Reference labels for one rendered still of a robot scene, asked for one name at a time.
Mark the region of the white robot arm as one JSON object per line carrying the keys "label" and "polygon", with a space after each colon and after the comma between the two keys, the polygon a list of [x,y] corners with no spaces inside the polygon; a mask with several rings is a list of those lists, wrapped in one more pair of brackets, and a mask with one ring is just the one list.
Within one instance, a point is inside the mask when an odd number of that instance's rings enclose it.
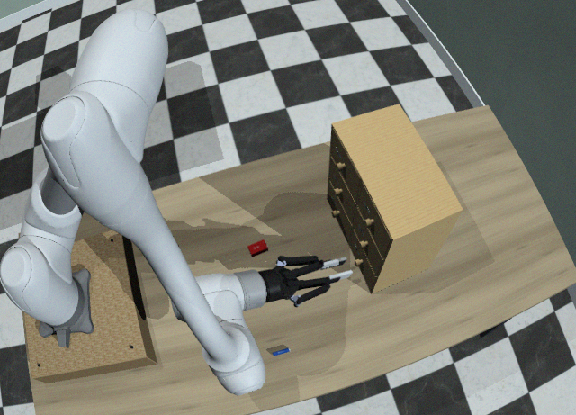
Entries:
{"label": "white robot arm", "polygon": [[49,166],[33,182],[20,238],[0,263],[0,282],[20,310],[40,320],[42,337],[57,334],[60,348],[69,349],[70,333],[93,333],[91,274],[71,269],[86,212],[139,248],[176,318],[209,351],[202,347],[213,374],[240,396],[266,381],[242,312],[265,305],[266,283],[256,270],[194,277],[158,209],[140,162],[167,57],[164,25],[148,11],[121,10],[95,29],[68,95],[41,125]]}

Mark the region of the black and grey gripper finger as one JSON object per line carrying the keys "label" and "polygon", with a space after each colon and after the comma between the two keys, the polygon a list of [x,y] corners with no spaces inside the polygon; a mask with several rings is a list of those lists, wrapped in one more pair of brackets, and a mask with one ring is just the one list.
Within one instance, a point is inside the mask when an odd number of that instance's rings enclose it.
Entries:
{"label": "black and grey gripper finger", "polygon": [[[347,261],[346,257],[342,257],[335,260],[318,260],[317,256],[307,256],[307,257],[284,257],[279,256],[276,260],[277,266],[304,266],[301,268],[295,268],[290,271],[283,272],[283,277],[288,277],[291,275],[297,275],[297,277],[302,275],[307,275],[311,272],[317,270],[323,270],[331,268],[334,266],[341,266]],[[305,266],[308,265],[308,266]]]}
{"label": "black and grey gripper finger", "polygon": [[330,275],[329,277],[323,277],[323,278],[317,278],[317,279],[311,279],[311,280],[289,281],[286,284],[288,287],[300,286],[297,291],[299,291],[301,289],[307,289],[307,288],[313,288],[313,287],[321,286],[315,290],[312,290],[308,293],[303,294],[302,296],[300,296],[300,295],[294,296],[293,295],[289,299],[294,303],[294,307],[298,307],[302,304],[302,301],[306,302],[309,299],[312,299],[316,296],[319,296],[323,293],[326,293],[328,291],[328,289],[330,288],[329,283],[332,284],[332,283],[335,283],[341,279],[348,278],[352,274],[353,274],[353,271],[349,270],[349,271],[346,271],[343,273]]}

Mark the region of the red nine-volt battery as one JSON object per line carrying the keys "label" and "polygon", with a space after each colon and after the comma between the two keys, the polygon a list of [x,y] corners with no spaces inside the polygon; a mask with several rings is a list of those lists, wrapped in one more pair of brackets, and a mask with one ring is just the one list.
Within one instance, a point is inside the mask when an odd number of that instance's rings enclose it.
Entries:
{"label": "red nine-volt battery", "polygon": [[254,257],[268,251],[268,246],[266,245],[266,242],[264,240],[261,240],[258,241],[257,243],[249,245],[248,249],[251,256]]}

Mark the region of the small wooden chest of drawers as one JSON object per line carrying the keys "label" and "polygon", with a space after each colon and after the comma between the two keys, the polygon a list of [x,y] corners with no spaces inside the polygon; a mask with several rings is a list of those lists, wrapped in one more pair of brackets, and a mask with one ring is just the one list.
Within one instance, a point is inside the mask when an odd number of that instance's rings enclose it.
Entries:
{"label": "small wooden chest of drawers", "polygon": [[333,129],[361,178],[349,247],[362,182],[391,236],[377,293],[429,269],[463,208],[399,104],[331,123],[328,203]]}

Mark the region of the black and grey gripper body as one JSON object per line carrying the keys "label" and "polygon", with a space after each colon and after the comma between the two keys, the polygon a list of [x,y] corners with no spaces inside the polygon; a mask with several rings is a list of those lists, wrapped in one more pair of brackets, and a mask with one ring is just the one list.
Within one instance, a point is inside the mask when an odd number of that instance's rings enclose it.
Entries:
{"label": "black and grey gripper body", "polygon": [[289,298],[293,297],[295,292],[298,290],[299,286],[288,287],[286,285],[289,281],[298,281],[296,275],[283,277],[283,273],[286,271],[290,271],[290,269],[276,266],[274,269],[258,272],[265,281],[267,290],[266,302],[273,302],[281,299],[290,300]]}

